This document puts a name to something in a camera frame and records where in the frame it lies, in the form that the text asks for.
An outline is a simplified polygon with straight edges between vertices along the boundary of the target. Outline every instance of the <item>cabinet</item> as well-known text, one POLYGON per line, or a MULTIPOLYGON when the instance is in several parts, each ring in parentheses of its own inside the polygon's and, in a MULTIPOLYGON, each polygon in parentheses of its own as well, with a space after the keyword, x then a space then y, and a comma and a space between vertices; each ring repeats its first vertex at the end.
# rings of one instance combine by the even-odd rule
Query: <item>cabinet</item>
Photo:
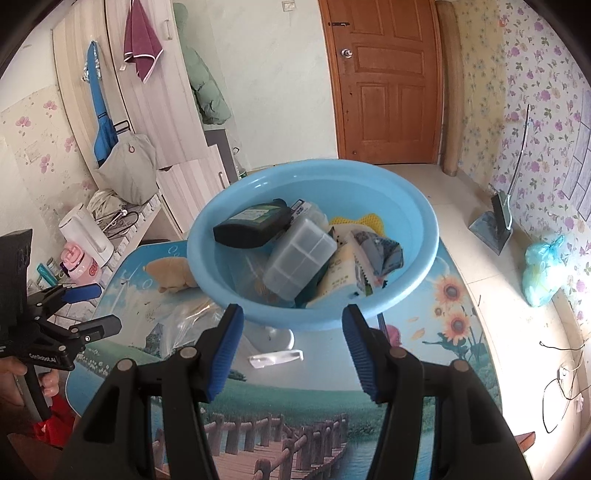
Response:
MULTIPOLYGON (((90 87, 81 79, 91 40, 99 45, 101 88, 114 123, 127 120, 146 134, 157 153, 163 208, 186 234, 205 204, 229 185, 216 145, 207 145, 184 66, 170 0, 142 0, 163 47, 152 75, 142 83, 134 64, 123 69, 129 0, 78 0, 54 30, 58 82, 80 152, 97 170, 93 145, 98 130, 90 87)), ((108 187, 93 175, 100 188, 108 187)))

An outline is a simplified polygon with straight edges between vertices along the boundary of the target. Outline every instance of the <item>wooden bridge print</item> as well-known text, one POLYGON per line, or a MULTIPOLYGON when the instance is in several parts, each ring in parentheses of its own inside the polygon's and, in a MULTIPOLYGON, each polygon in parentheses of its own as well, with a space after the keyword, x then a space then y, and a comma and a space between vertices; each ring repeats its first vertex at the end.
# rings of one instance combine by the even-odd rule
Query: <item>wooden bridge print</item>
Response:
MULTIPOLYGON (((220 480, 328 480, 347 447, 346 414, 297 429, 285 425, 283 415, 226 421, 214 414, 213 419, 204 429, 220 480)), ((154 443, 155 466, 169 478, 161 430, 154 443)))

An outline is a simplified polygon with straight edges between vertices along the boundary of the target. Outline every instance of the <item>tiled floor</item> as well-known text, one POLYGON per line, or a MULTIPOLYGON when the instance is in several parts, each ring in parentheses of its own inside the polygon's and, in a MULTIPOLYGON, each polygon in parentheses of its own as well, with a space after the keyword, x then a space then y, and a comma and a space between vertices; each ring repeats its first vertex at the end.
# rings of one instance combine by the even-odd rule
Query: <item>tiled floor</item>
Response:
MULTIPOLYGON (((548 479, 579 438, 580 418, 574 402, 567 407, 556 382, 542 396, 544 387, 556 378, 561 364, 574 369, 562 322, 550 303, 531 308, 521 295, 524 250, 512 238, 500 256, 477 239, 468 226, 490 205, 458 177, 448 177, 435 165, 396 165, 385 168, 414 184, 429 199, 437 215, 440 236, 450 252, 474 304, 478 305, 501 389, 503 414, 513 434, 534 431, 536 441, 525 454, 534 480, 548 479)), ((564 388, 570 391, 572 373, 564 388)), ((579 391, 575 379, 573 392, 579 391)))

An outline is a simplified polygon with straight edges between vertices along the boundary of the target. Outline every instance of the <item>teal trash bag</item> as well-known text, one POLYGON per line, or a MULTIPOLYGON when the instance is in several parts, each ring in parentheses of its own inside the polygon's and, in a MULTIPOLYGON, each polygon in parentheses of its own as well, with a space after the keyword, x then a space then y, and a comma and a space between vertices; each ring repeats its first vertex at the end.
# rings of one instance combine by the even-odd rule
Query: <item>teal trash bag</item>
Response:
POLYGON ((525 252, 527 268, 523 274, 523 295, 532 307, 546 305, 564 284, 566 266, 560 258, 564 235, 551 244, 530 245, 525 252))

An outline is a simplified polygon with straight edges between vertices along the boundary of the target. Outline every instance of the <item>yellow mesh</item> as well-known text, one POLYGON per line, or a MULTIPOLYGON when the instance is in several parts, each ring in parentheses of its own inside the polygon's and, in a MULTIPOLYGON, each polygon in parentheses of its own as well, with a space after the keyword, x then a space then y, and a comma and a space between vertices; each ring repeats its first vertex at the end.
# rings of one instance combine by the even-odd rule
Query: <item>yellow mesh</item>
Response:
POLYGON ((349 220, 345 217, 335 217, 329 223, 331 225, 342 225, 344 223, 358 223, 360 225, 370 227, 379 236, 386 236, 386 233, 384 232, 384 223, 382 219, 375 213, 369 213, 361 217, 359 220, 349 220))

